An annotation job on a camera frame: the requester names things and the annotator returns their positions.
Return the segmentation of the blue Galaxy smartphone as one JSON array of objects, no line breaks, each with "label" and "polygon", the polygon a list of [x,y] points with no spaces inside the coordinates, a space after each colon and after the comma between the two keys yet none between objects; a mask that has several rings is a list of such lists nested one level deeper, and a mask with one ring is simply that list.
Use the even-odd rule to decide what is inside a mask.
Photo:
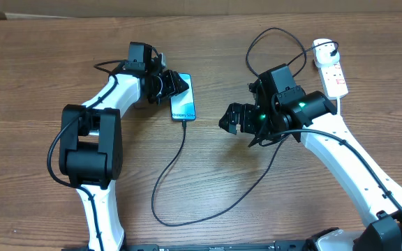
[{"label": "blue Galaxy smartphone", "polygon": [[170,99],[171,117],[174,121],[194,121],[196,119],[193,85],[191,76],[187,73],[179,73],[188,89]]}]

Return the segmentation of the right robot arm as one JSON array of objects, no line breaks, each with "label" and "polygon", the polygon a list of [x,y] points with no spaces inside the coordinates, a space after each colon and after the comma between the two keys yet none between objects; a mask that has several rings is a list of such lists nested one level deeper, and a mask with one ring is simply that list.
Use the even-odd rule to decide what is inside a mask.
[{"label": "right robot arm", "polygon": [[305,240],[303,250],[402,250],[402,187],[352,136],[329,98],[320,91],[305,93],[285,64],[248,87],[254,104],[230,104],[219,127],[252,134],[251,146],[292,135],[324,163],[365,226],[361,232],[321,231]]}]

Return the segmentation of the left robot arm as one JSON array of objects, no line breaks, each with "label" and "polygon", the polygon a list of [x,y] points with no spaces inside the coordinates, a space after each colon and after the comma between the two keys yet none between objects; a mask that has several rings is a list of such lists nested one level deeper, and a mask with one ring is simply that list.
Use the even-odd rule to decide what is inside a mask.
[{"label": "left robot arm", "polygon": [[159,105],[191,90],[190,76],[168,69],[165,55],[152,45],[131,42],[127,59],[111,63],[107,84],[92,99],[64,107],[47,154],[50,176],[82,200],[89,229],[85,250],[127,248],[116,197],[124,162],[122,117],[141,99]]}]

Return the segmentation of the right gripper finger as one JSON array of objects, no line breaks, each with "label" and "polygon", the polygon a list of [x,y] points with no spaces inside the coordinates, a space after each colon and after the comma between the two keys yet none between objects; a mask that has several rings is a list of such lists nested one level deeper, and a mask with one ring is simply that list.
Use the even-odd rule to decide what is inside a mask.
[{"label": "right gripper finger", "polygon": [[242,104],[236,102],[230,104],[221,120],[226,122],[239,122],[242,106]]},{"label": "right gripper finger", "polygon": [[238,123],[237,117],[224,116],[219,120],[218,126],[222,129],[224,129],[226,132],[236,135],[237,134],[237,123]]}]

